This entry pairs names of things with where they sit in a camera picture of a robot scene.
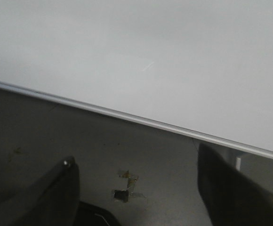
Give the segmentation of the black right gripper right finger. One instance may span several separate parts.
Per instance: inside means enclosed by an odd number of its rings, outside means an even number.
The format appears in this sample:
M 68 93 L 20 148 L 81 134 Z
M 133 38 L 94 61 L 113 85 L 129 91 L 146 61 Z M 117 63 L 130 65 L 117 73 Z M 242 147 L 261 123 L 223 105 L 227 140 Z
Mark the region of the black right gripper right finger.
M 229 165 L 206 144 L 198 148 L 199 194 L 214 226 L 273 226 L 273 193 Z

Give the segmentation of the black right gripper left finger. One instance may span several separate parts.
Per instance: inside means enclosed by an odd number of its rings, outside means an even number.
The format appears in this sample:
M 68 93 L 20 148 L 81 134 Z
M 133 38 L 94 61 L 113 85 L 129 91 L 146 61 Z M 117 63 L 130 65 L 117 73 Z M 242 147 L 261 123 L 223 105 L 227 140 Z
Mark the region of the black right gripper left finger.
M 79 201 L 79 167 L 69 156 L 0 204 L 0 226 L 71 226 Z

